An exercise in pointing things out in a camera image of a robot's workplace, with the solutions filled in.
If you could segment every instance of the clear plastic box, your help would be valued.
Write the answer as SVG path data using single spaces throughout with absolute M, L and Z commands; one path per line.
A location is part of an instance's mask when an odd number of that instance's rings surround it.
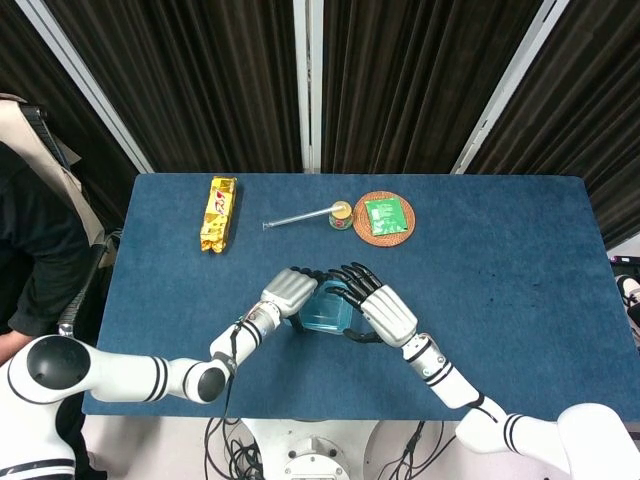
M 338 280 L 328 280 L 316 290 L 300 310 L 302 326 L 309 330 L 342 335 L 351 326 L 353 307 L 342 297 L 325 292 L 328 287 L 347 288 Z

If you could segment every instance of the woven coaster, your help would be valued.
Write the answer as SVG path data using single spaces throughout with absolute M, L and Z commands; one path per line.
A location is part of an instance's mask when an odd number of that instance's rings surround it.
M 364 202 L 369 200 L 382 200 L 389 197 L 396 197 L 402 204 L 402 211 L 407 219 L 407 231 L 402 233 L 392 233 L 391 235 L 380 235 L 378 237 L 371 233 L 371 223 L 369 222 L 369 214 L 367 206 Z M 353 209 L 353 228 L 355 228 L 358 236 L 365 242 L 375 245 L 376 247 L 395 247 L 400 245 L 411 236 L 416 228 L 416 214 L 413 208 L 400 195 L 391 192 L 369 192 L 356 203 Z

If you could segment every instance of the table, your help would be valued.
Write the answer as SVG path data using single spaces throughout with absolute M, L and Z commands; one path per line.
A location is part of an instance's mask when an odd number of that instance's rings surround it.
M 238 175 L 230 244 L 202 253 L 212 174 L 137 177 L 98 347 L 205 359 L 284 267 L 359 261 L 390 284 L 469 381 L 505 410 L 555 420 L 600 402 L 640 420 L 640 361 L 581 180 L 554 176 Z M 417 226 L 382 249 L 319 217 L 262 222 L 389 190 Z M 196 405 L 105 404 L 90 414 L 220 416 Z M 383 345 L 283 326 L 240 368 L 229 415 L 459 420 Z

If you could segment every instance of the green packet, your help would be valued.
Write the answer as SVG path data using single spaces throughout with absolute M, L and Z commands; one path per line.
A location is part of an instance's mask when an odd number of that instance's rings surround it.
M 407 219 L 397 197 L 364 202 L 369 213 L 371 233 L 375 236 L 407 231 Z

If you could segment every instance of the gold wrapper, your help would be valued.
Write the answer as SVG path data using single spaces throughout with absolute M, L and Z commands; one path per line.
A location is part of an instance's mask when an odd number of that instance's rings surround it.
M 200 247 L 203 252 L 220 253 L 227 246 L 231 214 L 236 199 L 236 182 L 233 177 L 213 177 L 209 201 L 200 229 Z

